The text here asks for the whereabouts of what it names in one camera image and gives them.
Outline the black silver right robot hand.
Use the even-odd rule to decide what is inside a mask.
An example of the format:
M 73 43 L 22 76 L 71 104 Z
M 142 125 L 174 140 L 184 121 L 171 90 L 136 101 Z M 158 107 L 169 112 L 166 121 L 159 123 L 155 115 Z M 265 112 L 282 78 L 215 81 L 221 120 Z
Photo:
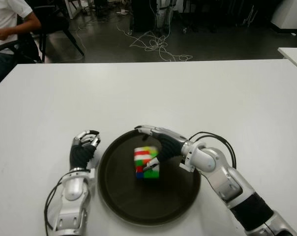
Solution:
M 186 137 L 162 127 L 155 127 L 150 125 L 139 125 L 134 128 L 139 133 L 143 133 L 147 136 L 152 136 L 154 139 L 158 140 L 161 144 L 161 150 L 155 158 L 149 161 L 147 164 L 143 165 L 143 171 L 148 171 L 153 169 L 155 166 L 159 165 L 175 156 L 182 155 L 182 148 L 188 141 Z

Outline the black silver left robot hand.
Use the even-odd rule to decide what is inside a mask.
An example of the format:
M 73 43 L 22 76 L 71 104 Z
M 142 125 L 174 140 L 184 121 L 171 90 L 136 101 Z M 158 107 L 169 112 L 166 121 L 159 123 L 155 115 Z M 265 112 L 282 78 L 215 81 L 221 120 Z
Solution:
M 99 134 L 96 130 L 84 130 L 73 138 L 69 155 L 71 170 L 87 167 L 101 142 Z

